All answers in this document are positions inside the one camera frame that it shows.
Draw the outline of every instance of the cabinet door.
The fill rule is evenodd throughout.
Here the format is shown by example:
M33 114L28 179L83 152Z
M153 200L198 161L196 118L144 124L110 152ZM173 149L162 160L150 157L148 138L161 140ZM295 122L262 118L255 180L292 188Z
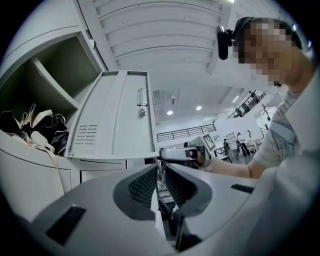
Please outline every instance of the cabinet door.
M144 113L140 101L147 103ZM149 73L101 73L75 115L65 156L86 160L158 157Z
M0 150L0 186L11 209L32 222L63 195L56 168L24 161ZM64 191L71 190L71 171L60 169Z

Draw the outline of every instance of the white cabinet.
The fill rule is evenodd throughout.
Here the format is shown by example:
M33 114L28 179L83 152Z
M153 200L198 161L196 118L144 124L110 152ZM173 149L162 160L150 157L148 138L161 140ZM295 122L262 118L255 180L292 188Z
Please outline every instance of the white cabinet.
M78 23L69 0L44 0L21 25L3 59L6 59L14 50L36 37L52 31L77 26Z
M0 150L0 186L11 209L32 220L63 195L54 167L24 161ZM64 191L71 190L71 171L60 168Z

